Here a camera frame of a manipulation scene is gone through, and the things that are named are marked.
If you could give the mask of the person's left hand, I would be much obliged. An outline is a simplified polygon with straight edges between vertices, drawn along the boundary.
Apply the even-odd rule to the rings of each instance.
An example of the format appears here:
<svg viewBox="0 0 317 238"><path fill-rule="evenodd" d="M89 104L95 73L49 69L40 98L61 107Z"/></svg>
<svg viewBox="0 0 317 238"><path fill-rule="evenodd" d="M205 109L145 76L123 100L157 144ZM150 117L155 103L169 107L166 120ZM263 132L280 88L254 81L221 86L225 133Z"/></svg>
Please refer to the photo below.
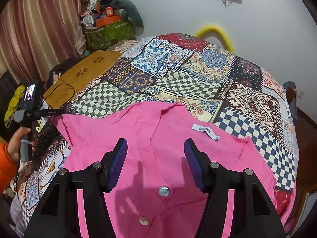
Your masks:
<svg viewBox="0 0 317 238"><path fill-rule="evenodd" d="M8 156L13 163L19 162L20 140L24 135L28 134L29 132L31 132L30 128L20 127L10 139L7 150L8 150Z"/></svg>

